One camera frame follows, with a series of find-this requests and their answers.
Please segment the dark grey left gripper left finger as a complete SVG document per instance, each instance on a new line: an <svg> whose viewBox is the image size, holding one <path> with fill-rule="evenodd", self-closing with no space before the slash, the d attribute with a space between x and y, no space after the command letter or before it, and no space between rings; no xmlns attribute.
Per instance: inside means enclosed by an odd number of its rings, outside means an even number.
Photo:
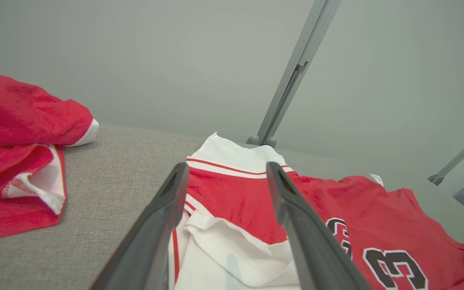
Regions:
<svg viewBox="0 0 464 290"><path fill-rule="evenodd" d="M158 290L173 230L182 220L189 167L173 167L91 288L93 290Z"/></svg>

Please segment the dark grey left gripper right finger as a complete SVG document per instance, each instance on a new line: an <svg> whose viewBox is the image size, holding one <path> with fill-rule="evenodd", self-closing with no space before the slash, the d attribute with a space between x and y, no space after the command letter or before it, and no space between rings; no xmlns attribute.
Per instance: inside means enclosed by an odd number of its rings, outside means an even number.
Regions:
<svg viewBox="0 0 464 290"><path fill-rule="evenodd" d="M285 229L302 290L370 290L371 286L282 167L266 164L273 211Z"/></svg>

